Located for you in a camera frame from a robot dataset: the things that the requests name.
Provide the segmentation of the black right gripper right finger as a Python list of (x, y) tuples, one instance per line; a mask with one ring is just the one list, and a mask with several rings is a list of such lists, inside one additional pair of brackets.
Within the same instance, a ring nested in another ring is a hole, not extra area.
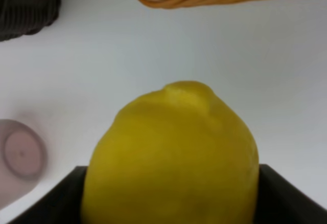
[(326, 209), (270, 166), (261, 164), (254, 223), (326, 224)]

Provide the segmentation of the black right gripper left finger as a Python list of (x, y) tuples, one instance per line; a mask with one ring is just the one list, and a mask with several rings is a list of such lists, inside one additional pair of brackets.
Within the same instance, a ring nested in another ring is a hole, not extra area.
[(78, 166), (73, 169), (41, 200), (10, 221), (10, 223), (81, 223), (80, 208), (86, 172), (86, 166)]

